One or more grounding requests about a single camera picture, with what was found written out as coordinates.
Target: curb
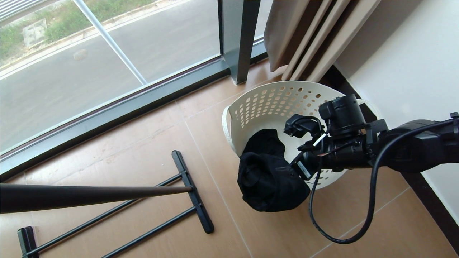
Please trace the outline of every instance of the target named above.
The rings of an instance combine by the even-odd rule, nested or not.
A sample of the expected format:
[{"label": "curb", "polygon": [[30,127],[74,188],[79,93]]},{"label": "curb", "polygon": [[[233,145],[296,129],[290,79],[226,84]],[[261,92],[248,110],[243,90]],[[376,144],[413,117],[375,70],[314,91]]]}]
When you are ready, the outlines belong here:
[{"label": "curb", "polygon": [[[180,3],[182,1],[184,0],[158,0],[145,6],[135,8],[118,16],[112,17],[102,22],[102,25],[104,25],[104,28],[107,31],[109,31],[110,29],[118,28],[125,24],[129,24],[130,21],[136,18],[148,16],[148,14],[151,14],[170,5]],[[34,61],[44,59],[47,55],[50,55],[53,52],[56,52],[58,50],[64,50],[65,47],[77,45],[79,43],[82,43],[85,39],[89,40],[92,37],[97,36],[98,34],[99,32],[94,28],[94,26],[91,25],[91,27],[75,32],[58,41],[44,45],[43,47],[38,48],[36,51],[29,52],[28,54],[14,61],[11,61],[6,65],[1,66],[0,77],[3,77],[4,75],[7,75],[9,73],[13,73],[17,69],[20,69]]]}]

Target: robotic arm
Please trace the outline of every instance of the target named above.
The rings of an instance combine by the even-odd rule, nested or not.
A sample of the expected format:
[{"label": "robotic arm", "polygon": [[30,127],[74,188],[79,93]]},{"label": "robotic arm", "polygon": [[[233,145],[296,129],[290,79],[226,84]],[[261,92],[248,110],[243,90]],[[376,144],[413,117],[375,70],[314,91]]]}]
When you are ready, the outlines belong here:
[{"label": "robotic arm", "polygon": [[[380,166],[399,172],[420,173],[439,164],[459,163],[457,112],[442,122],[414,120],[388,130],[384,119],[366,123],[352,94],[322,104],[319,114],[327,125],[326,131],[318,118],[295,114],[286,122],[284,133],[298,138],[310,133],[313,138],[298,147],[300,154],[290,165],[304,180],[310,180],[318,173],[309,199],[309,215],[315,227],[333,242],[353,243],[368,230],[375,208]],[[355,236],[336,239],[315,222],[312,213],[314,192],[322,169],[340,172],[353,168],[372,168],[367,219]]]}]

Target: black cloth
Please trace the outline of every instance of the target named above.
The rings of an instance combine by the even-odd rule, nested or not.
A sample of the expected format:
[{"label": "black cloth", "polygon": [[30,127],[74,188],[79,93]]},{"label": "black cloth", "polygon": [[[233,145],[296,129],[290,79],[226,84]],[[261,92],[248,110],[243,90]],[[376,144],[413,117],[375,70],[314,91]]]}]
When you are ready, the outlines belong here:
[{"label": "black cloth", "polygon": [[284,158],[285,146],[277,137],[276,129],[263,129],[250,137],[242,154],[246,152],[270,154]]},{"label": "black cloth", "polygon": [[309,195],[309,187],[284,159],[285,146],[276,129],[252,136],[240,157],[237,183],[242,199],[261,212],[296,208]]}]

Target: road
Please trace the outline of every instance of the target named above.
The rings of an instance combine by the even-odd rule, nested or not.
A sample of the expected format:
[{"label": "road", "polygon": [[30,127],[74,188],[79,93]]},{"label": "road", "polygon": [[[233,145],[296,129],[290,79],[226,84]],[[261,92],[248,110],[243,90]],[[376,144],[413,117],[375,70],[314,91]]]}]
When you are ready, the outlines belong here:
[{"label": "road", "polygon": [[[217,2],[186,1],[109,34],[151,82],[219,53]],[[141,86],[101,36],[56,53],[0,80],[0,150]]]}]

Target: white label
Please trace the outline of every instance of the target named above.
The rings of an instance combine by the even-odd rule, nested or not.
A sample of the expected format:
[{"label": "white label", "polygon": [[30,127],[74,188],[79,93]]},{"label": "white label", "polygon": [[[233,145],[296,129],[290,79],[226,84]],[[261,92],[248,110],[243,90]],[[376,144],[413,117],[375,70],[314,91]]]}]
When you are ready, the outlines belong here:
[{"label": "white label", "polygon": [[300,167],[301,171],[303,171],[303,174],[306,176],[306,178],[310,178],[311,174],[308,172],[308,170],[303,166],[301,161],[297,162],[298,166]]}]

